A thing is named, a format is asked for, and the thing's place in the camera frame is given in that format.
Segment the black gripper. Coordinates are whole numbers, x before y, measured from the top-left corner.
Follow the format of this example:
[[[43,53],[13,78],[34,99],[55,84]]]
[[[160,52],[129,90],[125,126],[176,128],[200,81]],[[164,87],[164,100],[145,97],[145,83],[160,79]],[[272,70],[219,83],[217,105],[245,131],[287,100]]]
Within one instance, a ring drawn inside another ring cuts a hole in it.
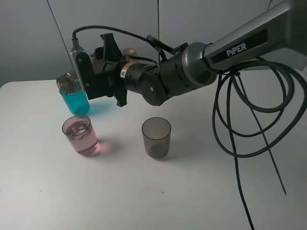
[[[154,69],[158,63],[140,57],[134,49],[120,50],[112,33],[100,37],[104,46],[96,48],[93,53],[97,59],[103,58],[104,65],[90,78],[91,91],[95,96],[114,96],[118,107],[126,106],[127,91],[139,93],[137,81],[141,74]]]

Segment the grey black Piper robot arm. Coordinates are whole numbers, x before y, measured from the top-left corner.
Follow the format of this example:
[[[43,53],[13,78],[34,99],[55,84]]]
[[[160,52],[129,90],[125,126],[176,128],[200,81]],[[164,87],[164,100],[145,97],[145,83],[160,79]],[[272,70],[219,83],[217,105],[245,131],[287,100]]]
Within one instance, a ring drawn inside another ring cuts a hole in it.
[[[154,65],[127,61],[113,35],[104,34],[101,50],[105,64],[93,76],[86,93],[89,99],[115,97],[118,106],[124,106],[127,92],[132,91],[150,105],[159,106],[174,96],[212,84],[224,70],[274,50],[286,47],[306,54],[306,23],[306,1],[286,0],[211,45],[195,42],[170,48],[147,36],[146,41],[159,53],[172,54]]]

